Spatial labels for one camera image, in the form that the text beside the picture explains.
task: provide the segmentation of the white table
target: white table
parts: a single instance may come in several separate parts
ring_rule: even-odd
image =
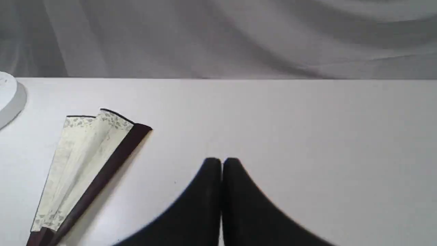
[[[338,246],[437,240],[435,81],[18,80],[28,103],[0,131],[0,245],[25,245],[65,115],[99,107],[154,131],[66,245],[134,233],[208,156],[239,157],[280,209]]]

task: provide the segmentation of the white round object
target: white round object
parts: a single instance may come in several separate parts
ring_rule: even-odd
[[[12,75],[0,72],[0,129],[23,110],[26,100],[23,85]]]

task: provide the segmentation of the white tabletop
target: white tabletop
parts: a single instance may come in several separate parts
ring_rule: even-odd
[[[154,131],[66,245],[134,233],[209,156],[240,158],[280,209],[338,246],[437,240],[435,81],[18,81],[28,103],[0,131],[0,245],[25,245],[65,116],[100,107]]]

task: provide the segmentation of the white plate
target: white plate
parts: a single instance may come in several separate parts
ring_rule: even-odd
[[[23,110],[26,99],[23,85],[12,75],[0,72],[0,129]]]

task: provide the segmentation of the gray fabric backdrop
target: gray fabric backdrop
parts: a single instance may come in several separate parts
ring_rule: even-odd
[[[435,0],[2,0],[19,77],[437,78]]]

